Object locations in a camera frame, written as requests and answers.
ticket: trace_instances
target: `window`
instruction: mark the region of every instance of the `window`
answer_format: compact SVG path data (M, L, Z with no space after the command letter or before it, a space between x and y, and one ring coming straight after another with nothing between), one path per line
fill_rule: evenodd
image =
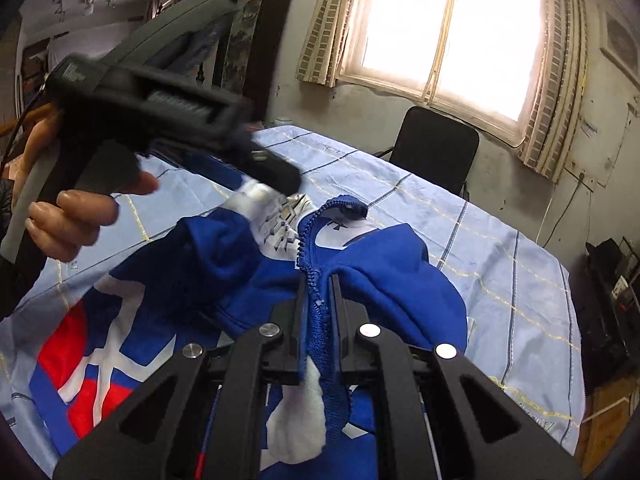
M456 115L513 146L540 74L543 0L356 0L338 78Z

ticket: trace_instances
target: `black cable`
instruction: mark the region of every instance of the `black cable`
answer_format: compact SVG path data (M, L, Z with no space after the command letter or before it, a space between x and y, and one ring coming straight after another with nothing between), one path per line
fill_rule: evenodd
M585 241L585 243L587 243L589 241L589 235L591 234L591 199L593 198L593 191L591 191L591 189L589 190L589 219L587 220L588 224L587 224L587 239Z
M554 233L556 232L556 228L558 227L558 224L560 223L560 221L562 220L562 217L564 216L564 214L567 212L567 210L569 209L569 206L571 205L571 202L574 201L574 197L575 194L578 192L578 188L580 187L580 184L582 184L582 180L584 179L584 174L580 174L580 179L578 179L578 184L576 184L574 192L571 195L571 198L569 199L569 202L566 203L566 207L564 208L564 211L562 211L562 214L560 215L560 217L558 218L558 220L556 220L556 224L554 225L554 228L551 229L551 234L549 235L549 238L546 239L546 242L544 243L544 245L542 245L542 248L544 249L546 247L546 245L551 241L551 237L554 235Z
M15 140L15 137L18 135L18 130L20 129L20 126L22 126L22 123L27 117L27 114L31 111L31 109L33 108L33 105L36 104L36 101L42 97L43 93L44 93L44 85L40 87L40 89L38 90L38 93L34 95L31 101L29 101L29 104L27 104L26 108L22 111L20 118L18 118L18 122L15 123L14 129L11 130L11 134L9 135L9 141L7 142L4 155L2 156L2 162L0 162L0 175L2 175L2 173L4 172L4 167L6 166L7 161L9 159L9 153L11 153L11 147L14 145L14 140Z

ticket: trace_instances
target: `finger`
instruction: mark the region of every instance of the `finger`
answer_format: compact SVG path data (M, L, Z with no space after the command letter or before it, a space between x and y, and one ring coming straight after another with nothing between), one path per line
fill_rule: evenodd
M125 186L121 192L133 195L148 195L158 190L160 181L151 173L140 171L140 178L135 184Z
M49 233L37 227L31 218L27 218L24 225L34 243L49 258L55 258L61 262L70 262L78 256L80 247L56 240Z
M36 226L55 239L75 246L91 246L96 243L100 229L79 221L73 221L59 207L47 202L33 202L29 216Z
M118 219L118 203L110 196L70 189L61 191L56 203L68 218L91 226L111 225Z

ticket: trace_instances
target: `power outlet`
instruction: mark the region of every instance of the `power outlet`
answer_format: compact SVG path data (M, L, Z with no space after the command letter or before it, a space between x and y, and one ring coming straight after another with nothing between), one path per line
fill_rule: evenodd
M580 180L580 174L584 174L584 179L582 183L588 187L591 191L595 191L596 179L593 175L589 174L589 172L576 164L575 160L573 160L570 156L568 156L564 162L564 168L571 173L577 180Z

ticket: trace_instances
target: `zipper teeth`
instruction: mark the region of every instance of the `zipper teeth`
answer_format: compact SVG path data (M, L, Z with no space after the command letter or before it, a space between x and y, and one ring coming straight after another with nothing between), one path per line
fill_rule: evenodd
M306 282L309 286L309 291L311 291L313 302L311 307L314 309L318 309L320 304L324 303L322 298L320 297L320 291L318 289L318 280L317 276L319 271L313 269L311 267L311 254L308 248L308 236L311 228L313 227L316 218L318 218L324 211L327 209L334 208L336 206L354 206L353 202L348 202L347 200L329 200L325 202L323 206L318 208L316 211L311 213L308 221L306 222L304 230L300 233L300 248L298 250L298 267L306 274Z

